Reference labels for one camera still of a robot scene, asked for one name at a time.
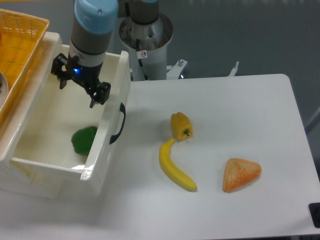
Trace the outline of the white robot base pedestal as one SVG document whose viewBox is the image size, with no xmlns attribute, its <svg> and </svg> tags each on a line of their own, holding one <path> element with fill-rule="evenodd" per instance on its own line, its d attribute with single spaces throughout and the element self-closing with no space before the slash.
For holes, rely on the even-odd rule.
<svg viewBox="0 0 320 240">
<path fill-rule="evenodd" d="M 133 81 L 176 80 L 188 62 L 179 59 L 167 65 L 167 48 L 174 30 L 170 19 L 160 13 L 151 24 L 141 25 L 126 17 L 120 24 L 119 37 L 129 53 Z"/>
</svg>

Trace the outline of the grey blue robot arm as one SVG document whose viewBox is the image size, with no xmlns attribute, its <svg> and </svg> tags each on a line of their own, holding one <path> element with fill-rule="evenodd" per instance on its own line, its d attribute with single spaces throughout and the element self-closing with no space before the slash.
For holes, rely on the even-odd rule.
<svg viewBox="0 0 320 240">
<path fill-rule="evenodd" d="M 63 89 L 72 80 L 90 96 L 90 107 L 103 105 L 111 84 L 99 75 L 119 12 L 138 25 L 152 24 L 159 17 L 157 0 L 76 0 L 68 55 L 53 59 L 51 73 Z"/>
</svg>

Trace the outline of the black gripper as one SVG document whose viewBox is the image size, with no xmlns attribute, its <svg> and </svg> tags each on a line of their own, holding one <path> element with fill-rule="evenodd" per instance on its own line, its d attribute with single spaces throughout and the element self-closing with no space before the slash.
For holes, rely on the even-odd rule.
<svg viewBox="0 0 320 240">
<path fill-rule="evenodd" d="M 99 75 L 103 63 L 96 66 L 85 66 L 80 64 L 80 58 L 75 55 L 73 57 L 68 55 L 68 58 L 59 53 L 52 62 L 51 74 L 56 76 L 59 80 L 59 88 L 62 90 L 71 79 L 85 89 L 90 95 L 91 102 L 89 107 L 94 105 L 104 105 L 109 99 L 111 92 L 111 84 L 109 82 L 99 82 Z"/>
</svg>

